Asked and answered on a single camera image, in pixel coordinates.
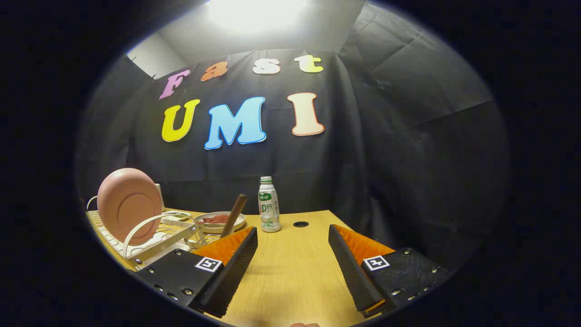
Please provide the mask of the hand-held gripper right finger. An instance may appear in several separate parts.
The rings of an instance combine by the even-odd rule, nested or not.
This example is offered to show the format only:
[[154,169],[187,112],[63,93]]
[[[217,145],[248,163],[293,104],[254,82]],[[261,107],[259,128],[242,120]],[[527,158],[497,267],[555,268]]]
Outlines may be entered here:
[[413,248],[394,250],[340,225],[330,225],[328,242],[365,318],[408,306],[450,277],[448,269]]

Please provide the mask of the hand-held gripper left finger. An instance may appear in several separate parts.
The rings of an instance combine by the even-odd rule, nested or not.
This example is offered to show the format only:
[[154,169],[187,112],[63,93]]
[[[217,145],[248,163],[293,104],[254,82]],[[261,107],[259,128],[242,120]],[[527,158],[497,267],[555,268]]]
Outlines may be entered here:
[[173,302],[222,318],[258,245],[249,226],[195,251],[170,251],[135,276]]

